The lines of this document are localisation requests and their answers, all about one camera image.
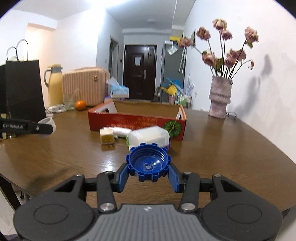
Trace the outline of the clear glass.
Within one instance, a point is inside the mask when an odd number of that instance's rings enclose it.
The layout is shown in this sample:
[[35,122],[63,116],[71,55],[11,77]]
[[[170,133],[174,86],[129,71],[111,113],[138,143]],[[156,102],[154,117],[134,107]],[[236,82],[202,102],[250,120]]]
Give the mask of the clear glass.
[[67,111],[75,110],[75,104],[78,101],[79,89],[75,89],[73,93],[63,94],[63,101]]

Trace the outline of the dried pink flowers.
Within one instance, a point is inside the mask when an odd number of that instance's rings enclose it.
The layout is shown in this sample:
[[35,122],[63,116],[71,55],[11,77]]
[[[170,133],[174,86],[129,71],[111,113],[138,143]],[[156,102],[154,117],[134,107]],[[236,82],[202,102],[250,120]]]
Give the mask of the dried pink flowers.
[[233,35],[227,29],[227,22],[225,20],[215,19],[212,21],[212,24],[213,28],[219,33],[221,55],[217,56],[211,47],[210,32],[205,27],[200,27],[194,35],[201,41],[207,42],[208,49],[201,51],[195,47],[193,40],[187,37],[181,37],[177,40],[177,46],[183,49],[179,69],[184,69],[184,61],[187,57],[187,48],[191,47],[201,55],[203,63],[209,66],[212,76],[226,78],[230,83],[232,83],[232,79],[240,68],[249,63],[250,66],[248,69],[251,71],[254,68],[254,61],[252,59],[247,59],[246,52],[243,47],[239,50],[230,49],[229,51],[226,51],[226,42],[231,40]]

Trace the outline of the small white cup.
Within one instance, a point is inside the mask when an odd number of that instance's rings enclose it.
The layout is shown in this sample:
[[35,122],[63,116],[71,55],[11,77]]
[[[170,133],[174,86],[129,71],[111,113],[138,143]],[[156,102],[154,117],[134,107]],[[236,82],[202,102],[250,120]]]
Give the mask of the small white cup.
[[56,125],[53,118],[45,118],[38,122],[39,137],[45,138],[56,131]]

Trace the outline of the eyeglasses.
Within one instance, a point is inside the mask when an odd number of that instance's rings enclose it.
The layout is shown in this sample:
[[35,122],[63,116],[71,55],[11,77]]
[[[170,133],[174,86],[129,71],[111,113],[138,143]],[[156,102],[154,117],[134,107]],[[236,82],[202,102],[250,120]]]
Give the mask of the eyeglasses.
[[238,115],[233,111],[227,111],[226,112],[226,118],[231,118],[233,120],[237,120]]

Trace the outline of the yellow thermos jug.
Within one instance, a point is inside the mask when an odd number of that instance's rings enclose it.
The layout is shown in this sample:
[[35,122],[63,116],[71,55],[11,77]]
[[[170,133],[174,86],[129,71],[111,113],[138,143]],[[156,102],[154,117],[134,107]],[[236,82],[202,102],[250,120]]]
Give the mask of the yellow thermos jug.
[[63,104],[62,74],[60,64],[49,66],[44,72],[44,83],[48,89],[49,106]]

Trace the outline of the yellow blue toy pile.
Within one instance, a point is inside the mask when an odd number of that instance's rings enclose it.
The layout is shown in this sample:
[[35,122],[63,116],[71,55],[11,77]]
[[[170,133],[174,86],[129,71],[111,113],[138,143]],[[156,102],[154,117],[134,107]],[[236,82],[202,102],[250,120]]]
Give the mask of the yellow blue toy pile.
[[192,108],[192,94],[195,84],[188,79],[185,86],[179,80],[166,78],[162,86],[157,88],[158,102],[171,105],[181,105],[184,108]]

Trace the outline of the dark entrance door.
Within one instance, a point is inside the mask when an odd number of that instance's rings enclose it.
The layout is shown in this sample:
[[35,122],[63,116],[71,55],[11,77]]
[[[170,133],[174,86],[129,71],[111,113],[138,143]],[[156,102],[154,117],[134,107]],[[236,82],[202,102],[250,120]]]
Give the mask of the dark entrance door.
[[156,69],[156,45],[125,46],[123,84],[129,88],[129,99],[154,99]]

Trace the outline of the pink textured vase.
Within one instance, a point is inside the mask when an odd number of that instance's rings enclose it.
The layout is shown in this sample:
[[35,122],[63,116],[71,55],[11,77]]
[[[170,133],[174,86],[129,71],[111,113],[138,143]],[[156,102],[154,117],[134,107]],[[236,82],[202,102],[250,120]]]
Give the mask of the pink textured vase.
[[225,119],[227,105],[231,103],[231,81],[223,77],[212,77],[209,99],[211,101],[209,115],[213,118]]

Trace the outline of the grey refrigerator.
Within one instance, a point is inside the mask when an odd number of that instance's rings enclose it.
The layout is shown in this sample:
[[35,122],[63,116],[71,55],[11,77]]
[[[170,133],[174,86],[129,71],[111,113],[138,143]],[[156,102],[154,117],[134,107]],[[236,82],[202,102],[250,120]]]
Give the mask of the grey refrigerator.
[[183,48],[178,48],[177,43],[173,41],[165,41],[162,49],[162,69],[161,69],[161,87],[169,87],[171,80],[178,80],[180,87],[184,88],[185,73],[180,71],[180,63]]

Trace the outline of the blue plastic cap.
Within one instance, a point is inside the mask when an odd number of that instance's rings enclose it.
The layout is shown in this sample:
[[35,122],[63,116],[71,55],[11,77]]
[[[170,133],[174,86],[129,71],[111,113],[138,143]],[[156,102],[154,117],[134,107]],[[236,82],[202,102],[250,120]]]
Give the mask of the blue plastic cap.
[[125,160],[129,174],[136,176],[138,181],[157,182],[159,178],[168,174],[171,156],[165,147],[160,147],[156,143],[141,143],[130,149]]

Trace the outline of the black paper bag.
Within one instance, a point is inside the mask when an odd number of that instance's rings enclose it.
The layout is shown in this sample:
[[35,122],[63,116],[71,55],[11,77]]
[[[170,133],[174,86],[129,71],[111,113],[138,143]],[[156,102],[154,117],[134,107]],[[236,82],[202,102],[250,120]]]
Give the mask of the black paper bag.
[[15,58],[1,66],[1,114],[37,123],[46,118],[39,60]]

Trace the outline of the white spray bottle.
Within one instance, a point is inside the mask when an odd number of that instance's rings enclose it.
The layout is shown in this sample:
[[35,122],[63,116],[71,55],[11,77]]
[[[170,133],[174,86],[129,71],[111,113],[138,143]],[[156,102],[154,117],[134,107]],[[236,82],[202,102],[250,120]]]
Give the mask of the white spray bottle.
[[132,129],[121,128],[121,127],[104,127],[104,130],[112,130],[115,138],[126,138],[129,133],[132,132]]

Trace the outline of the tissue pack blue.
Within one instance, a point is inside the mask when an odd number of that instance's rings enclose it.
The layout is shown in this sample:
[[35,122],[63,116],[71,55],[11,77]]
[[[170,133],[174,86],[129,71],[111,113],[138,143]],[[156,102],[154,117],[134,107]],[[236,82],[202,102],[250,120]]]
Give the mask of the tissue pack blue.
[[120,85],[114,77],[107,80],[107,84],[109,85],[111,98],[129,98],[129,88]]

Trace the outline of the pink ribbed suitcase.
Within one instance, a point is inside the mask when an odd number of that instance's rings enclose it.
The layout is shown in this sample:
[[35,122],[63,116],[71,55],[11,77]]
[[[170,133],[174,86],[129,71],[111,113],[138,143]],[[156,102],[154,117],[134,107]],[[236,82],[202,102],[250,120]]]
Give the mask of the pink ribbed suitcase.
[[110,74],[101,67],[83,67],[63,75],[64,101],[82,100],[87,106],[97,106],[107,96],[107,80]]

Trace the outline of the red cardboard pumpkin box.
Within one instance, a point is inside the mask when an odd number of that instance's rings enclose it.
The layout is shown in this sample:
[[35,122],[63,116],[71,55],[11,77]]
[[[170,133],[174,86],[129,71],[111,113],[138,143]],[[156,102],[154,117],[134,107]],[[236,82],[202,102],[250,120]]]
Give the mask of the red cardboard pumpkin box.
[[144,101],[109,100],[88,110],[89,127],[98,131],[103,127],[137,130],[159,126],[169,132],[170,139],[181,141],[186,128],[186,114],[180,105]]

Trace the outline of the orange fruit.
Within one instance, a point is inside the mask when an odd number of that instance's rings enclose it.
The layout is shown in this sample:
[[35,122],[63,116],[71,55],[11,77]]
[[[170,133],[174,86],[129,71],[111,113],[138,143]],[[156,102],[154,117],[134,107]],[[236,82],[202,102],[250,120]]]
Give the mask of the orange fruit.
[[86,103],[83,100],[79,100],[75,103],[75,110],[76,111],[83,111],[86,109]]

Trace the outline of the purple plastic cap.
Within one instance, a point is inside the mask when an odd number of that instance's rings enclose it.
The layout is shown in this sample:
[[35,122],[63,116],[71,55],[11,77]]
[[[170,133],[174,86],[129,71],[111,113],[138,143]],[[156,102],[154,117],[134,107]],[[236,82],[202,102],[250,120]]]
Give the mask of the purple plastic cap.
[[168,145],[166,146],[166,149],[169,150],[171,148],[171,141],[169,141]]

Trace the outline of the white plastic jug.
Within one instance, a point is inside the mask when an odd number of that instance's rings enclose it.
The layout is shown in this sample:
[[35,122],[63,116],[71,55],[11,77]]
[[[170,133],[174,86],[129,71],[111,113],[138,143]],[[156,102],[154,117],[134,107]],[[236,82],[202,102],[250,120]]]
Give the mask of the white plastic jug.
[[129,149],[137,147],[141,143],[156,143],[159,147],[166,147],[169,141],[169,132],[159,126],[150,126],[148,128],[134,130],[127,136],[127,146]]

